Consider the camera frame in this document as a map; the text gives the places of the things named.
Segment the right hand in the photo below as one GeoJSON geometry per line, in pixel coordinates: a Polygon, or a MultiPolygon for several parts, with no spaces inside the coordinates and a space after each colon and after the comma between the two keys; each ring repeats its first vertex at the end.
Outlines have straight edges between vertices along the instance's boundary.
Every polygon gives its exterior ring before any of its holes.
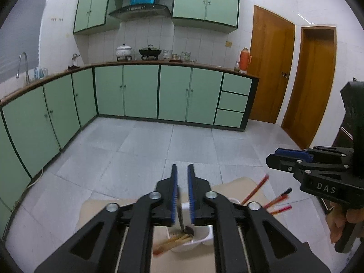
{"type": "Polygon", "coordinates": [[[364,220],[364,209],[349,209],[343,211],[338,203],[330,203],[333,208],[326,216],[326,222],[330,231],[331,243],[336,243],[342,236],[344,226],[347,222],[357,224],[364,220]]]}

